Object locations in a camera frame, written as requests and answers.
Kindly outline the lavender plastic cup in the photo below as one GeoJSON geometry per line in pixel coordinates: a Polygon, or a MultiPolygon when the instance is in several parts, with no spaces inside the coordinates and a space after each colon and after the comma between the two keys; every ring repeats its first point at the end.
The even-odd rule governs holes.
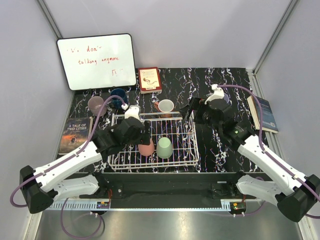
{"type": "Polygon", "coordinates": [[[230,98],[226,93],[224,94],[223,99],[226,101],[227,104],[230,104],[230,98]]]}

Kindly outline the mauve ceramic mug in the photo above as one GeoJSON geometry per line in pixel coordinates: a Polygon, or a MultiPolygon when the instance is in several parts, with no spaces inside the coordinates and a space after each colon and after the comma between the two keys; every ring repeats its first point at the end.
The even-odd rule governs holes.
{"type": "Polygon", "coordinates": [[[104,99],[100,96],[93,96],[88,101],[88,108],[92,112],[94,116],[97,116],[102,105],[104,103],[104,99]]]}

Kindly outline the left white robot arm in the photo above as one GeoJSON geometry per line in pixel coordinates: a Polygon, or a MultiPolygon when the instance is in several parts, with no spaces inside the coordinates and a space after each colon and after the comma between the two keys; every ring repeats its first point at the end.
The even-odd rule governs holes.
{"type": "Polygon", "coordinates": [[[81,195],[103,198],[108,193],[105,180],[95,174],[70,179],[82,168],[106,160],[129,145],[148,145],[151,140],[150,122],[129,117],[121,123],[98,130],[80,147],[59,159],[32,168],[27,165],[19,172],[20,190],[31,214],[40,213],[54,202],[81,195]]]}

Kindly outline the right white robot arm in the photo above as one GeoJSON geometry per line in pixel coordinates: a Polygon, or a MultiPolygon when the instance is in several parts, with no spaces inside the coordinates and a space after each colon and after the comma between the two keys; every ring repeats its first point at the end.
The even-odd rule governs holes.
{"type": "Polygon", "coordinates": [[[237,181],[227,185],[228,195],[239,198],[250,195],[277,206],[289,220],[298,223],[318,202],[320,179],[294,169],[259,142],[250,127],[244,122],[235,121],[232,108],[224,99],[204,99],[193,97],[179,113],[188,120],[195,114],[196,124],[206,125],[217,131],[223,144],[251,160],[264,171],[271,182],[257,180],[242,173],[237,181]]]}

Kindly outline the orange pink mug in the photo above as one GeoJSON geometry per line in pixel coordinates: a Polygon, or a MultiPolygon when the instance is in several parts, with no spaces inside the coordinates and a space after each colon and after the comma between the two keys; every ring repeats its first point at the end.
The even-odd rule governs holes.
{"type": "Polygon", "coordinates": [[[161,118],[171,118],[173,116],[171,112],[173,111],[175,105],[171,100],[164,99],[155,102],[153,105],[158,110],[158,112],[161,113],[159,115],[161,118]]]}

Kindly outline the white wire dish rack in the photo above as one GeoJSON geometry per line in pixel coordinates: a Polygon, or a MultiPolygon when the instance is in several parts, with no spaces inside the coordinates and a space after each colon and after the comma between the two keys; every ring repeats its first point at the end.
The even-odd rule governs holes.
{"type": "Polygon", "coordinates": [[[108,157],[108,165],[115,172],[166,171],[168,168],[195,167],[200,163],[196,126],[194,116],[184,119],[179,112],[172,112],[172,117],[161,118],[163,113],[142,113],[141,122],[149,122],[149,132],[154,144],[162,137],[167,137],[172,143],[173,153],[163,159],[153,153],[143,156],[138,146],[128,145],[122,151],[108,157]]]}

